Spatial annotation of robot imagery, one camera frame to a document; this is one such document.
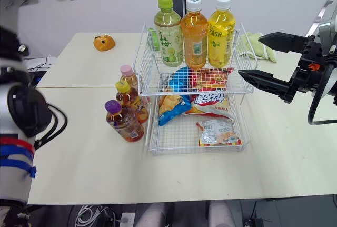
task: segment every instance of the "blue strap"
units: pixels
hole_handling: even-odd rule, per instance
[[[26,148],[19,147],[16,145],[2,145],[0,146],[0,156],[6,157],[12,154],[22,154],[25,155],[30,161],[33,161],[33,154]]]
[[[15,167],[26,170],[31,178],[35,178],[36,167],[31,167],[22,160],[0,159],[0,166]]]

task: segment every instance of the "floor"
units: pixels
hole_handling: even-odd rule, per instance
[[[255,199],[227,201],[237,227],[243,226],[242,216],[248,218],[251,215],[254,202]],[[205,201],[175,202],[171,226],[207,226],[206,205]],[[148,206],[149,204],[112,205],[118,218],[121,217],[122,212],[136,212],[135,223]],[[75,226],[74,221],[80,208],[81,205],[73,207],[71,205],[45,206],[32,213],[30,223],[32,227]],[[256,203],[256,215],[264,220],[265,227],[337,226],[337,207],[333,204],[332,195],[275,201],[259,199]]]

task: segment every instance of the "purple bottle cap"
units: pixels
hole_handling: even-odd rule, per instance
[[[111,114],[116,114],[122,109],[122,106],[115,100],[107,101],[104,107]]]
[[[122,73],[123,76],[128,77],[128,76],[131,76],[133,74],[133,70],[132,70],[131,66],[129,66],[129,65],[122,65],[120,70],[121,70],[121,73]]]

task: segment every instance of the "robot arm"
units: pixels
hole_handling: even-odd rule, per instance
[[[286,33],[271,33],[259,41],[280,52],[296,52],[302,56],[289,82],[274,78],[259,70],[240,70],[243,79],[258,89],[277,95],[291,103],[296,92],[313,92],[313,101],[308,113],[311,125],[337,123],[337,120],[314,121],[320,99],[326,94],[334,96],[337,105],[337,7],[328,21],[320,24],[320,43],[315,36],[303,37]]]
[[[8,226],[14,226],[13,222],[25,226],[24,219],[17,218],[20,212],[27,216],[25,207],[36,172],[32,166],[36,150],[67,126],[66,115],[48,104],[31,86],[28,70],[21,60],[29,52],[15,34],[18,9],[37,2],[0,0],[0,223]],[[57,131],[56,113],[64,120]],[[54,121],[51,129],[36,140],[36,135],[46,130],[51,121]]]

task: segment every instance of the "white table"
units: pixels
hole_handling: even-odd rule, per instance
[[[108,34],[115,47],[100,52],[94,38]],[[39,82],[39,87],[111,87],[120,79],[120,66],[132,65],[140,33],[77,33]]]
[[[259,68],[289,80],[299,56],[277,54],[277,63],[264,61]],[[54,68],[50,72],[57,74]],[[40,91],[49,102],[65,111],[69,124],[60,136],[37,151],[31,204],[143,203],[337,193],[336,125],[307,124],[310,93],[297,93],[290,105],[260,90],[247,95],[242,108],[252,140],[243,152],[153,156],[146,150],[144,140],[126,143],[105,122],[104,103],[114,98],[115,88],[62,86],[50,75],[44,78],[43,86],[59,87],[39,85]],[[332,97],[326,96],[316,119],[333,117],[337,117],[337,108]]]

